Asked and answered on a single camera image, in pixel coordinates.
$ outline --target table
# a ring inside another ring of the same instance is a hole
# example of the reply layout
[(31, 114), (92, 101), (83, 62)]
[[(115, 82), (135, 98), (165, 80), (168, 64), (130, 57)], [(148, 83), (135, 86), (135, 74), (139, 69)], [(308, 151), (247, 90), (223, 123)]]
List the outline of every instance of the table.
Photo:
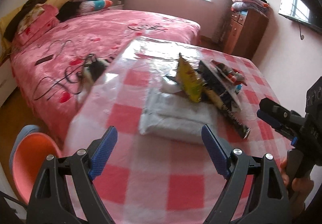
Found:
[[(149, 89), (161, 87), (162, 75), (177, 66), (180, 52), (193, 65), (200, 59), (215, 59), (246, 76), (248, 86), (239, 93), (239, 118), (252, 131), (242, 140), (218, 115), (220, 137), (248, 155), (271, 153), (278, 165), (289, 149), (287, 140), (256, 116), (262, 98), (277, 99), (250, 60), (182, 43), (137, 38), (93, 86), (70, 124), (63, 151), (71, 155), (101, 138), (109, 125), (117, 128), (118, 142), (102, 175), (94, 180), (116, 223), (203, 223), (225, 184), (205, 147), (138, 132)], [(243, 212), (251, 180), (247, 179), (235, 217)], [(70, 193), (75, 211), (84, 217), (72, 187)]]

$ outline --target yellow package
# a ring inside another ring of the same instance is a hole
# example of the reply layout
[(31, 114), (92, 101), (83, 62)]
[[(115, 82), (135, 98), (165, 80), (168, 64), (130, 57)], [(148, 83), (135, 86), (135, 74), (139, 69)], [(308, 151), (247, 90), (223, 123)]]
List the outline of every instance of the yellow package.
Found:
[(190, 100), (193, 102), (201, 101), (202, 80), (198, 78), (197, 73), (181, 54), (179, 54), (176, 79)]

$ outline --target metal screw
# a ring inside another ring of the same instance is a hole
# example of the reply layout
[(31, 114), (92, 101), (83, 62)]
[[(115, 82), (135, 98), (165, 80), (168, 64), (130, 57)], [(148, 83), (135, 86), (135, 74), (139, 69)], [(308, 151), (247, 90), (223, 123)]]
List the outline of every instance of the metal screw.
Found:
[(54, 155), (49, 154), (49, 155), (46, 157), (46, 160), (51, 161), (53, 158), (54, 158)]
[(236, 154), (236, 155), (240, 155), (240, 154), (242, 154), (243, 152), (242, 152), (242, 150), (241, 149), (238, 149), (238, 148), (235, 148), (234, 150), (233, 150), (233, 152)]
[(273, 159), (273, 155), (272, 154), (270, 154), (270, 153), (267, 153), (266, 155), (265, 155), (265, 157), (268, 159), (268, 160), (272, 160)]
[(79, 156), (83, 156), (84, 154), (86, 153), (86, 150), (85, 149), (79, 149), (78, 151), (77, 151), (77, 155), (79, 155)]

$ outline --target headboard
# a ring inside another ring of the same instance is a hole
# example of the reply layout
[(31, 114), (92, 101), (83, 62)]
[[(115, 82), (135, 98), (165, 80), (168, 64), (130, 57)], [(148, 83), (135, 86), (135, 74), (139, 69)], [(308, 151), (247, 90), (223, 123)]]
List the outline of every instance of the headboard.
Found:
[[(67, 1), (68, 0), (47, 0), (46, 3), (53, 5), (57, 8), (60, 8)], [(10, 23), (10, 21), (13, 19), (13, 17), (21, 10), (21, 8), (22, 6), (14, 9), (9, 14), (7, 14), (6, 16), (0, 19), (0, 35), (1, 35), (1, 46), (2, 46), (2, 51), (0, 52), (0, 63), (10, 53), (10, 47), (11, 47), (11, 43), (3, 37), (4, 31), (7, 25)]]

